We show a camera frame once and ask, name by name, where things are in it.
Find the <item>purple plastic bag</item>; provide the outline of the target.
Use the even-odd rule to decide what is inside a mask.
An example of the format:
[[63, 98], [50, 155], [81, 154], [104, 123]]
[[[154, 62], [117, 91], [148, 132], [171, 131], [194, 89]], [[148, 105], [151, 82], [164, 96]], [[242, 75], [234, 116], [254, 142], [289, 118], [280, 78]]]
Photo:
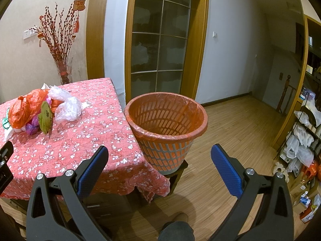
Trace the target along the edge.
[[[52, 100], [50, 97], [48, 97], [46, 100], [48, 104], [51, 107]], [[39, 126], [39, 121], [38, 121], [38, 114], [41, 112], [41, 109], [33, 116], [33, 118], [25, 125], [25, 129], [27, 134], [33, 135], [37, 133], [38, 131], [41, 131], [40, 126]]]

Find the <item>orange plastic bag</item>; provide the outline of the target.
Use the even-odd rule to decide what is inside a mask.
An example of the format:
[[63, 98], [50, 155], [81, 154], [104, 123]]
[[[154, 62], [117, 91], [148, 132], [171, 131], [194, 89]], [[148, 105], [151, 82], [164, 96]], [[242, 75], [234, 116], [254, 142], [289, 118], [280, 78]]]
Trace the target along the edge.
[[48, 92], [48, 89], [34, 89], [29, 94], [18, 97], [8, 112], [11, 127], [21, 129], [39, 114], [42, 103], [48, 99]]

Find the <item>olive green plastic bag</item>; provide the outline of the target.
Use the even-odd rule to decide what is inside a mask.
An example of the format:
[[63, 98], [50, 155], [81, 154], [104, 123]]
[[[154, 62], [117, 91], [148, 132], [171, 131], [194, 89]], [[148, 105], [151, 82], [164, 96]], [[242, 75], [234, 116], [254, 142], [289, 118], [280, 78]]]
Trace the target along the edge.
[[48, 102], [44, 101], [41, 105], [41, 112], [38, 114], [38, 121], [41, 131], [48, 134], [53, 126], [53, 113]]

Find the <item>clear plastic bag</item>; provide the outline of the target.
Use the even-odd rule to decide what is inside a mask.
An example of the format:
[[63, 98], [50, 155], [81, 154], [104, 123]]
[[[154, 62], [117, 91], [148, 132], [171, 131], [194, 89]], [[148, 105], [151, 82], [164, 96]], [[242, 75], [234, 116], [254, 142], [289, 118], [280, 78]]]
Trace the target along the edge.
[[82, 111], [91, 105], [89, 102], [81, 102], [77, 97], [57, 86], [50, 87], [48, 96], [52, 101], [62, 101], [54, 112], [54, 120], [58, 124], [78, 120]]

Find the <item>white slippers on floor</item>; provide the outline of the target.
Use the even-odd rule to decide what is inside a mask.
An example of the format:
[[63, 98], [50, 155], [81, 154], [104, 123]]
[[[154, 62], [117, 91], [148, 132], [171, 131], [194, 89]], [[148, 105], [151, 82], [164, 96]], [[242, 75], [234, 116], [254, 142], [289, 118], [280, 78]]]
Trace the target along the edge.
[[288, 172], [287, 172], [286, 168], [280, 162], [276, 162], [274, 167], [273, 167], [273, 175], [275, 175], [275, 174], [284, 175], [286, 183], [290, 182], [290, 178], [288, 176]]

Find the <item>cluttered metal storage rack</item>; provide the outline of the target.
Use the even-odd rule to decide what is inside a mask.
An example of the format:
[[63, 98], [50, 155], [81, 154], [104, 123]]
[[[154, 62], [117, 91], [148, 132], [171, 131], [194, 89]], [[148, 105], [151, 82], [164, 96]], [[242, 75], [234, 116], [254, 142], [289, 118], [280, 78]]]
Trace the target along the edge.
[[294, 124], [278, 152], [290, 178], [293, 210], [305, 224], [320, 207], [320, 111], [314, 98], [310, 89], [302, 88]]

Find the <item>red floral tablecloth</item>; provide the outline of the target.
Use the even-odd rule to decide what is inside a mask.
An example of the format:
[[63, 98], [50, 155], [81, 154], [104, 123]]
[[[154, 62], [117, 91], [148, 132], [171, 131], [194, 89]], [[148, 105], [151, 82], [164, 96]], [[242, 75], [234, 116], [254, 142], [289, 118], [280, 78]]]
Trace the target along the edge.
[[74, 82], [64, 85], [63, 89], [88, 106], [78, 120], [54, 124], [49, 135], [29, 136], [20, 132], [12, 136], [14, 154], [8, 166], [14, 178], [2, 196], [29, 199], [38, 174], [56, 177], [68, 169], [76, 169], [100, 146], [108, 149], [109, 159], [93, 193], [126, 195], [139, 189], [147, 201], [156, 194], [166, 196], [170, 190], [169, 180], [145, 159], [122, 111], [112, 80]]

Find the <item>person's knee and shoe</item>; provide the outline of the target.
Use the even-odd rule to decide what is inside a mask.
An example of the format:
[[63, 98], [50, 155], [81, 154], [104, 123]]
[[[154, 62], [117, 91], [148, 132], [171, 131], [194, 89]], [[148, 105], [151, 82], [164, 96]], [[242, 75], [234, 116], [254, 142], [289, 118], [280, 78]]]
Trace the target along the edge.
[[188, 215], [180, 212], [171, 221], [164, 224], [158, 241], [194, 241], [194, 230], [188, 224]]

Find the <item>black stool under basket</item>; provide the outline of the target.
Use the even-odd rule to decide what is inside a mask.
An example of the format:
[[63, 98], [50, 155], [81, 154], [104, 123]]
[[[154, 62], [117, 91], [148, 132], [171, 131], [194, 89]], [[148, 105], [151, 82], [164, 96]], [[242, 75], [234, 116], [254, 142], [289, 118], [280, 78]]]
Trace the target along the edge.
[[[165, 175], [165, 177], [169, 180], [170, 183], [170, 191], [167, 196], [170, 196], [174, 193], [174, 190], [184, 172], [184, 170], [188, 167], [188, 163], [186, 160], [183, 161], [181, 166], [174, 172], [169, 175]], [[142, 192], [137, 187], [135, 187], [134, 193], [138, 195], [139, 198], [145, 199], [147, 202], [151, 202], [153, 199], [159, 199], [162, 196], [157, 194], [151, 194], [149, 192]]]

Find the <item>wooden chair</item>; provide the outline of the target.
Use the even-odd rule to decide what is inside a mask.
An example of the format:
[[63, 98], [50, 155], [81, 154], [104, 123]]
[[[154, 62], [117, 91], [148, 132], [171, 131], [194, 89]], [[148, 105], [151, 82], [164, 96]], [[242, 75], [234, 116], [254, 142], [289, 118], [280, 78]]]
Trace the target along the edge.
[[[291, 76], [288, 75], [287, 79], [286, 79], [286, 82], [284, 84], [283, 92], [281, 94], [280, 100], [279, 100], [279, 102], [277, 104], [277, 108], [276, 108], [276, 111], [278, 113], [281, 113], [283, 116], [286, 115], [286, 111], [287, 111], [287, 108], [288, 108], [288, 106], [290, 104], [290, 100], [292, 98], [292, 95], [296, 91], [296, 88], [293, 87], [292, 85], [290, 85], [290, 79], [291, 79]], [[285, 104], [285, 106], [283, 108], [282, 105], [283, 105], [284, 100], [286, 99], [286, 95], [287, 95], [288, 89], [290, 89], [290, 94], [288, 95], [286, 104]]]

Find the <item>orange lined waste basket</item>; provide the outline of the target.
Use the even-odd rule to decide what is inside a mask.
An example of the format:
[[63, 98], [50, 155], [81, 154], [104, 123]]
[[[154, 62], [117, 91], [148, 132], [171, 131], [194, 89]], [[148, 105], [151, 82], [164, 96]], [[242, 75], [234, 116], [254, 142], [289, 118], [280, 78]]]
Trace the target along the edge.
[[166, 92], [133, 98], [125, 107], [125, 117], [145, 158], [162, 175], [179, 169], [193, 141], [208, 126], [201, 104]]

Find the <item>red berry branch vase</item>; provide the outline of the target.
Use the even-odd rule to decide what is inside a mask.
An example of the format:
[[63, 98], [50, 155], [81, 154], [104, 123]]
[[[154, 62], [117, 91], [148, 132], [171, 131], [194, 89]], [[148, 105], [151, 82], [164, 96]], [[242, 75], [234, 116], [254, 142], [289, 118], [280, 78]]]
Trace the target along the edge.
[[62, 85], [72, 82], [72, 67], [69, 65], [69, 54], [73, 42], [79, 32], [79, 12], [70, 5], [67, 12], [54, 8], [54, 14], [48, 6], [45, 13], [39, 16], [39, 27], [31, 28], [37, 34], [40, 42], [44, 41], [56, 64]]

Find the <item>glass sliding door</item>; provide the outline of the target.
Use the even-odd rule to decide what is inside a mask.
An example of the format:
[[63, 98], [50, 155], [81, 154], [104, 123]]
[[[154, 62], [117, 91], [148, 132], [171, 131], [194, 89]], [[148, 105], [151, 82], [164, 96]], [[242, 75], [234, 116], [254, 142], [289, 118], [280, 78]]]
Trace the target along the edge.
[[131, 97], [179, 93], [191, 0], [135, 0], [131, 46]]

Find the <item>white wall switch plate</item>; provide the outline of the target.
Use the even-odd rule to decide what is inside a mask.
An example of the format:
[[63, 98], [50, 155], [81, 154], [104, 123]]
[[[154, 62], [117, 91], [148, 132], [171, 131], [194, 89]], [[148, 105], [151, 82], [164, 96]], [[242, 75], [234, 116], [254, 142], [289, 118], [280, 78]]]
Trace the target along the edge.
[[23, 32], [23, 39], [26, 40], [30, 37], [37, 35], [37, 26], [29, 28]]

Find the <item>red fu wall ornament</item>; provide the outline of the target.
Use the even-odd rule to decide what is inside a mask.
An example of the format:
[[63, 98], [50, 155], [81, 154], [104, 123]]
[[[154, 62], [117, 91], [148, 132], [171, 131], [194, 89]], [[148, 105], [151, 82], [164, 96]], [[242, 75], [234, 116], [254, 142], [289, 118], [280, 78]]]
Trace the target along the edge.
[[86, 0], [74, 0], [73, 11], [76, 13], [76, 20], [74, 23], [74, 33], [79, 32], [79, 12], [85, 10]]

